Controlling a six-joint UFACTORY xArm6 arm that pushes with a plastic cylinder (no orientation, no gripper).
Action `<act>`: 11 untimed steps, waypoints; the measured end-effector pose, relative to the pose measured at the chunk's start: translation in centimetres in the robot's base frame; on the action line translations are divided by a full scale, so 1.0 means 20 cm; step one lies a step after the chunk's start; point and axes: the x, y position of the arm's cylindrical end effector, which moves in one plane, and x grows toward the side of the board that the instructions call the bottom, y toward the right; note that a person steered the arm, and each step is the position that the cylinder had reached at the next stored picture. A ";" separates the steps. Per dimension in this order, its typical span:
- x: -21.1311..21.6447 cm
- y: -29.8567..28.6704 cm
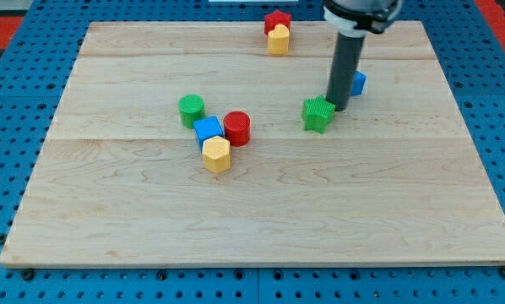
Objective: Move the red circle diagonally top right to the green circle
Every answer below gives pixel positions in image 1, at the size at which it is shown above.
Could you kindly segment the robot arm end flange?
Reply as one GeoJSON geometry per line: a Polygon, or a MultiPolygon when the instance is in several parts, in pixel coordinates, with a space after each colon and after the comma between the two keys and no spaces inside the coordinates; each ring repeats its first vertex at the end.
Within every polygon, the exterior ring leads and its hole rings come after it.
{"type": "Polygon", "coordinates": [[[401,11],[403,0],[324,0],[323,17],[341,35],[382,34],[401,11]]]}

